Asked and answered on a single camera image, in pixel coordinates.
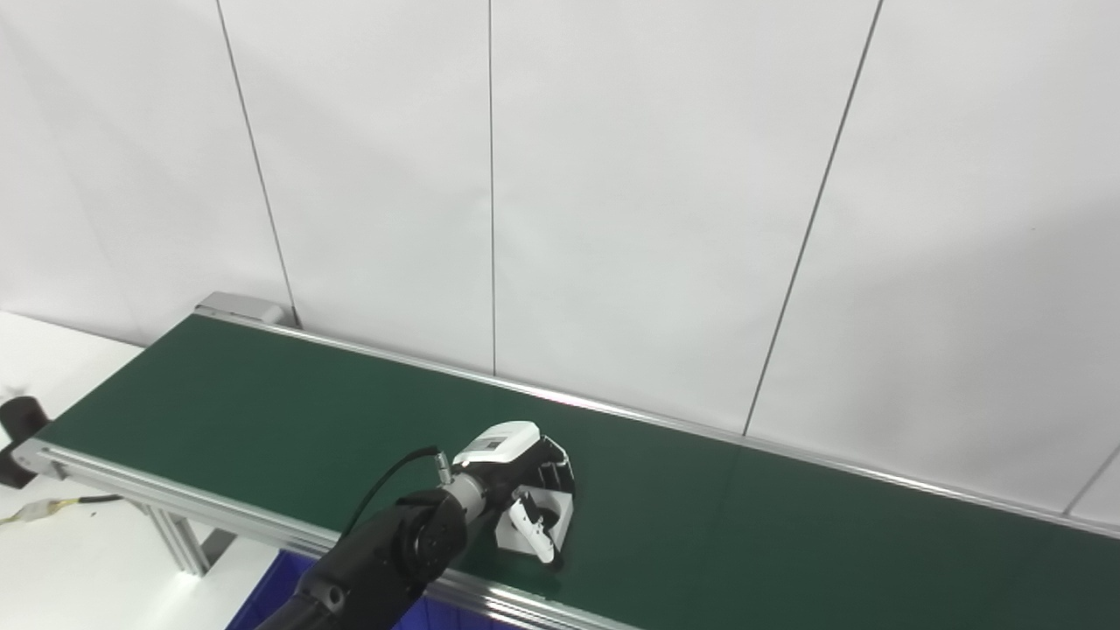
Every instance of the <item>white wall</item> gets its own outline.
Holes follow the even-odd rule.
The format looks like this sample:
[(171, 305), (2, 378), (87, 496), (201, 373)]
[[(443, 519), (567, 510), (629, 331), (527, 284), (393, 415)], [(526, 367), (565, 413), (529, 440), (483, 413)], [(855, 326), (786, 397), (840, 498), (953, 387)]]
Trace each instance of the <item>white wall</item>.
[[(0, 309), (144, 342), (290, 285), (744, 429), (872, 0), (222, 7), (271, 209), (214, 2), (0, 0)], [(1072, 501), (1120, 444), (1118, 17), (886, 2), (750, 435)]]
[(1120, 443), (1113, 3), (887, 3), (750, 435), (1051, 509)]
[(491, 371), (485, 0), (223, 7), (304, 327)]
[(6, 108), (43, 122), (0, 147), (35, 160), (3, 232), (53, 257), (12, 260), (0, 308), (150, 342), (213, 290), (288, 302), (213, 2), (4, 0), (0, 37)]
[(741, 432), (874, 8), (496, 0), (498, 372)]

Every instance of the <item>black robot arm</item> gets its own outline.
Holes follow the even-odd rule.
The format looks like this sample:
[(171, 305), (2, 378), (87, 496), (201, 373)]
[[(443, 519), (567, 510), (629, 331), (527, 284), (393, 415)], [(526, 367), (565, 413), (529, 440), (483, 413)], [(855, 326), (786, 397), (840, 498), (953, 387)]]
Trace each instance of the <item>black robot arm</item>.
[(450, 492), (409, 494), (340, 539), (258, 630), (389, 630), (466, 544)]
[[(463, 552), (470, 521), (524, 500), (513, 495), (520, 485), (575, 490), (567, 453), (525, 420), (491, 427), (445, 473), (439, 488), (399, 499), (344, 535), (258, 630), (389, 630)], [(525, 525), (526, 536), (547, 537), (529, 527), (540, 524)]]

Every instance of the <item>black cable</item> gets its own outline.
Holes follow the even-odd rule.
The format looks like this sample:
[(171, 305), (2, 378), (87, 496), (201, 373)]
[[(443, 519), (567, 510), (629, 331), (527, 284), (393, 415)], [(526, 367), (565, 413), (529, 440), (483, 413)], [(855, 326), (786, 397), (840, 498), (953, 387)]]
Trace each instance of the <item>black cable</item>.
[(437, 448), (436, 446), (427, 446), (424, 448), (418, 448), (409, 453), (408, 455), (401, 457), (401, 461), (396, 462), (395, 464), (393, 464), (391, 469), (385, 471), (385, 474), (381, 475), (381, 479), (377, 480), (377, 483), (373, 484), (373, 488), (371, 488), (370, 491), (365, 493), (365, 497), (357, 504), (357, 509), (354, 510), (354, 516), (351, 517), (349, 522), (347, 522), (346, 527), (343, 528), (343, 535), (340, 536), (340, 538), (345, 538), (346, 535), (354, 529), (354, 526), (357, 525), (357, 519), (362, 518), (362, 512), (364, 512), (366, 506), (370, 504), (370, 500), (373, 499), (373, 495), (376, 494), (379, 490), (381, 490), (381, 487), (384, 485), (386, 481), (389, 481), (389, 478), (393, 476), (393, 473), (401, 470), (401, 467), (404, 466), (404, 464), (413, 460), (419, 460), (420, 457), (435, 457), (436, 455), (439, 455), (439, 448)]
[(124, 497), (120, 494), (99, 494), (97, 497), (81, 497), (78, 503), (104, 503), (106, 501), (120, 501)]

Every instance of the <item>blue bin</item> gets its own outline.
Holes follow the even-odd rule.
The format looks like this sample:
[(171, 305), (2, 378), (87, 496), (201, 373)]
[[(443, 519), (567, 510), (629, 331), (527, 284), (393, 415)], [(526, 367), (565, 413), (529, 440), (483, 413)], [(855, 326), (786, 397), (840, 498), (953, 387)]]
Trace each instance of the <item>blue bin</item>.
[[(315, 560), (280, 552), (241, 605), (226, 630), (253, 630), (296, 592), (296, 585)], [(394, 630), (515, 630), (513, 626), (452, 605), (421, 597), (404, 613)]]

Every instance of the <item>white table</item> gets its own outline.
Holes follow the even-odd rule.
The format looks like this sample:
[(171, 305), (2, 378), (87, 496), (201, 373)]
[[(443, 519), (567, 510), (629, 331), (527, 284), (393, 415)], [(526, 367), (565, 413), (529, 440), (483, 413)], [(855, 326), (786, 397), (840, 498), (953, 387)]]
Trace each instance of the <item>white table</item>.
[[(0, 401), (35, 396), (55, 418), (140, 350), (0, 312)], [(0, 518), (37, 499), (101, 493), (40, 475), (22, 490), (0, 485)], [(239, 538), (203, 580), (176, 567), (132, 504), (71, 506), (43, 520), (0, 526), (0, 628), (222, 629), (276, 552)]]

